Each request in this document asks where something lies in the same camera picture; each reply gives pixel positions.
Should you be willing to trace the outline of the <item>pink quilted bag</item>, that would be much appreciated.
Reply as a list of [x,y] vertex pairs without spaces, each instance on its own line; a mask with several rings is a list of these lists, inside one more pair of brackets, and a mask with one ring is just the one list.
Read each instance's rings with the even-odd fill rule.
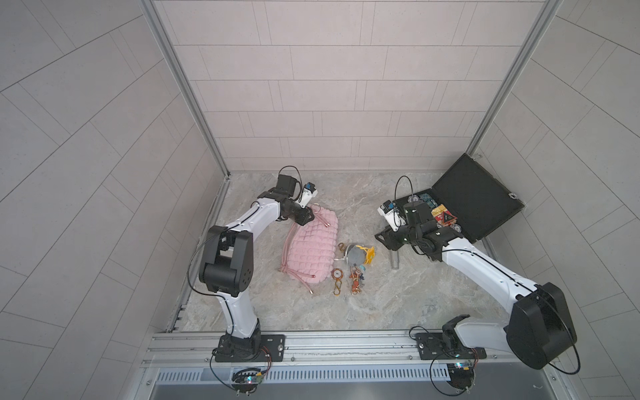
[[338,245],[338,217],[335,211],[312,204],[314,220],[294,223],[285,240],[280,272],[298,281],[313,294],[312,286],[327,279],[333,270]]

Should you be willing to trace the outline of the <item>grey yellow plush keychain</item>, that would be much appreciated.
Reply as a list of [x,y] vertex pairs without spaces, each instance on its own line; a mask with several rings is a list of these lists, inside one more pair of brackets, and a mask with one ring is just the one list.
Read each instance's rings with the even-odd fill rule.
[[339,243],[338,251],[341,253],[341,258],[336,258],[336,261],[343,261],[345,263],[344,268],[340,268],[343,271],[343,279],[334,281],[333,295],[339,296],[342,292],[343,281],[347,279],[350,281],[350,293],[352,295],[360,294],[364,286],[367,267],[373,262],[376,255],[375,247],[365,247],[356,243]]

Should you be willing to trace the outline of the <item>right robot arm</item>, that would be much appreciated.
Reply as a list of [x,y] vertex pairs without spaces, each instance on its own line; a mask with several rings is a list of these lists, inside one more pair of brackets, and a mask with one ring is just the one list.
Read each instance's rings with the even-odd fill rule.
[[390,251],[410,246],[415,253],[446,263],[473,280],[508,313],[508,320],[474,320],[464,314],[442,327],[443,349],[491,348],[515,355],[540,370],[569,349],[578,336],[563,291],[540,285],[479,251],[457,230],[441,225],[422,201],[402,207],[386,201],[378,213],[388,226],[376,239]]

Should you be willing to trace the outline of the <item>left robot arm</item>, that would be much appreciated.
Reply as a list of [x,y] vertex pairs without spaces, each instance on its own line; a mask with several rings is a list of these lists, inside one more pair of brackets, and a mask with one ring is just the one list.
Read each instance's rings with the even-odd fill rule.
[[248,287],[254,272],[254,242],[274,222],[291,219],[304,226],[315,219],[309,203],[316,197],[313,183],[278,175],[275,187],[261,193],[248,211],[225,226],[207,231],[198,280],[207,296],[220,302],[227,327],[224,341],[256,353],[260,345],[259,320],[251,305]]

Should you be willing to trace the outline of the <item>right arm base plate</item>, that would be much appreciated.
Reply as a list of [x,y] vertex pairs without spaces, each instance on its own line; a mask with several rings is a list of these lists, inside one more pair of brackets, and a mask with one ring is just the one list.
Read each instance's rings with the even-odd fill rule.
[[411,327],[408,336],[415,341],[420,359],[486,359],[487,353],[484,348],[468,348],[464,346],[455,333],[454,329],[457,324],[469,317],[469,314],[456,316],[446,322],[440,332],[428,331],[422,326]]

